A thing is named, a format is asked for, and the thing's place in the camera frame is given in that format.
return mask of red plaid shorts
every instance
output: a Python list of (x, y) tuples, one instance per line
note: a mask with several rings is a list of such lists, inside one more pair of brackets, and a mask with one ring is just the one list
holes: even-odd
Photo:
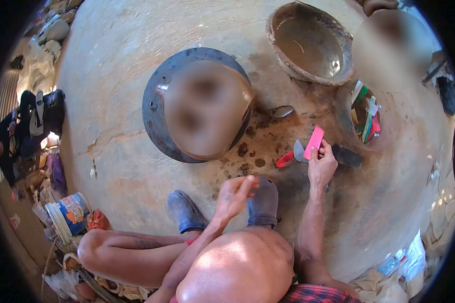
[[(170, 303), (177, 303), (174, 296)], [(335, 288), (312, 285), (295, 284), (290, 287), (280, 303), (362, 303), (345, 291)]]

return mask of bowl of water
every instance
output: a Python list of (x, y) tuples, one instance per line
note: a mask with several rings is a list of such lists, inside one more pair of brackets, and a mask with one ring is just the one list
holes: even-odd
[(269, 18), (268, 40), (289, 76), (327, 86), (351, 80), (351, 34), (334, 17), (295, 1), (281, 6)]

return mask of pottery wheel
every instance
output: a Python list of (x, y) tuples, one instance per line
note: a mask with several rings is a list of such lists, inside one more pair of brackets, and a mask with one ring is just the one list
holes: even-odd
[[(197, 60), (210, 60), (229, 66), (238, 71), (249, 82), (245, 71), (235, 59), (224, 52), (208, 47), (195, 47), (183, 50), (174, 54), (158, 66), (157, 70), (150, 77), (143, 94), (143, 123), (146, 133), (161, 152), (172, 159), (186, 163), (202, 163), (206, 161), (194, 159), (186, 155), (174, 144), (168, 132), (167, 124), (165, 123), (164, 103), (155, 91), (155, 87), (159, 84), (169, 84), (176, 71)], [(239, 142), (246, 131), (253, 108), (250, 107), (248, 111), (248, 116), (241, 125), (234, 141), (231, 143), (230, 149)]]

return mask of man's foot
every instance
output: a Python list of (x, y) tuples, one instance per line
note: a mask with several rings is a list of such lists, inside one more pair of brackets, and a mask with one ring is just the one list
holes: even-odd
[(248, 209), (248, 226), (277, 225), (278, 189), (268, 177), (260, 177), (260, 187), (252, 191), (255, 197), (246, 199)]
[(208, 222), (192, 199), (183, 191), (172, 191), (167, 198), (167, 205), (170, 216), (178, 222), (178, 231), (181, 234), (206, 228)]

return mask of metal scraper blade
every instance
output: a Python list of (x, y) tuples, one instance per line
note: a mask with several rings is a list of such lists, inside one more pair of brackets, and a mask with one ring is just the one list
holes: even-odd
[(300, 143), (300, 140), (295, 141), (295, 144), (293, 145), (293, 156), (295, 160), (298, 162), (308, 163), (309, 160), (303, 157), (304, 153), (305, 149), (303, 148), (302, 143)]

